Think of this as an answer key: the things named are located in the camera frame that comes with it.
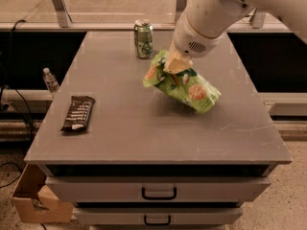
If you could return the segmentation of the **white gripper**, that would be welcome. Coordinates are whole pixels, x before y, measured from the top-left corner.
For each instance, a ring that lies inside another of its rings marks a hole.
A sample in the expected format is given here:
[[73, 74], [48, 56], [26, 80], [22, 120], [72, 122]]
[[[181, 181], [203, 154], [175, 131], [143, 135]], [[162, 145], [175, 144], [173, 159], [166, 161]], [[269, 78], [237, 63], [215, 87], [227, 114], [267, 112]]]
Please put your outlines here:
[[184, 12], [176, 24], [163, 70], [177, 74], [193, 65], [192, 58], [207, 55], [221, 40], [224, 17], [221, 13]]

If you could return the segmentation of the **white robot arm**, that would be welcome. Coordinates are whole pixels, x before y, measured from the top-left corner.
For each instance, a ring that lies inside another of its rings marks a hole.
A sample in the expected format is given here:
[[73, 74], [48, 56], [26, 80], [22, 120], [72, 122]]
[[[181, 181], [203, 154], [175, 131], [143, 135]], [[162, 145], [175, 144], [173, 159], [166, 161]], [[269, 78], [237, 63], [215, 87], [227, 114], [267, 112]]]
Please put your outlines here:
[[254, 9], [270, 13], [307, 42], [307, 0], [189, 0], [177, 21], [164, 70], [176, 74], [190, 68], [193, 58], [206, 56], [232, 24]]

